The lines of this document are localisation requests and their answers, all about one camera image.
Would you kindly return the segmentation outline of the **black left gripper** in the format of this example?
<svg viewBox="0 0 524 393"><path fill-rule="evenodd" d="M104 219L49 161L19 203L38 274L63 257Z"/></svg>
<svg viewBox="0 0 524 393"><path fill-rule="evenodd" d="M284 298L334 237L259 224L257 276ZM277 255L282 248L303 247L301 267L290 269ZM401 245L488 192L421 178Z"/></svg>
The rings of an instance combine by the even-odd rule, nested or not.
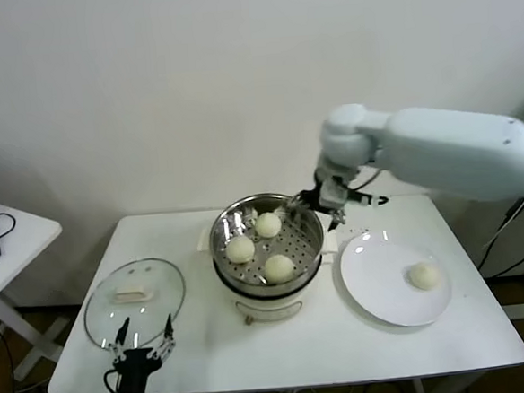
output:
<svg viewBox="0 0 524 393"><path fill-rule="evenodd" d="M155 349L145 347L125 351L129 321L130 318L123 321L115 340L108 344L107 349L112 353L114 370L120 377L117 393L145 393L150 375L161 368L162 361L174 349L172 315L169 314L166 318L163 339Z"/></svg>

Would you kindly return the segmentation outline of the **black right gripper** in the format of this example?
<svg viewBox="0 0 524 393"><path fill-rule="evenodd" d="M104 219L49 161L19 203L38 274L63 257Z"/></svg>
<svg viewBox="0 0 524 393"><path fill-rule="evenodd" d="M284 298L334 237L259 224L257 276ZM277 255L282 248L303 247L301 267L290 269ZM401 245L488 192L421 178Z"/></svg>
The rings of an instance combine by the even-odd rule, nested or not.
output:
<svg viewBox="0 0 524 393"><path fill-rule="evenodd" d="M335 178L316 180L312 188L303 190L290 197L287 210L295 212L309 208L319 213L328 213L331 217L328 229L335 230L345 224L345 204L347 202L347 187Z"/></svg>

